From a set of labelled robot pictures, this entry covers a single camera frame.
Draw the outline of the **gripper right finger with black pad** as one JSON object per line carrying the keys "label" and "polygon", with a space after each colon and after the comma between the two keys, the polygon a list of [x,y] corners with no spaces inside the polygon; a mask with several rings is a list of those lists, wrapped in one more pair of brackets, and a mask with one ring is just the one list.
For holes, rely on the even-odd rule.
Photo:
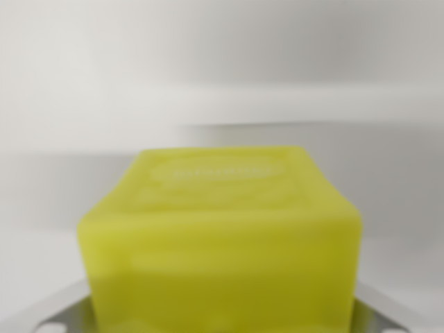
{"label": "gripper right finger with black pad", "polygon": [[415,314],[366,284],[358,284],[352,315],[352,332],[411,332]]}

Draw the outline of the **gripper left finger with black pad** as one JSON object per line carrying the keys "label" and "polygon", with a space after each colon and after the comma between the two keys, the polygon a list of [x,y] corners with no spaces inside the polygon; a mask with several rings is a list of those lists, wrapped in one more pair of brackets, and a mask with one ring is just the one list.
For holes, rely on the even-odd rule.
{"label": "gripper left finger with black pad", "polygon": [[97,332],[86,280],[49,296],[37,309],[40,312],[33,332]]}

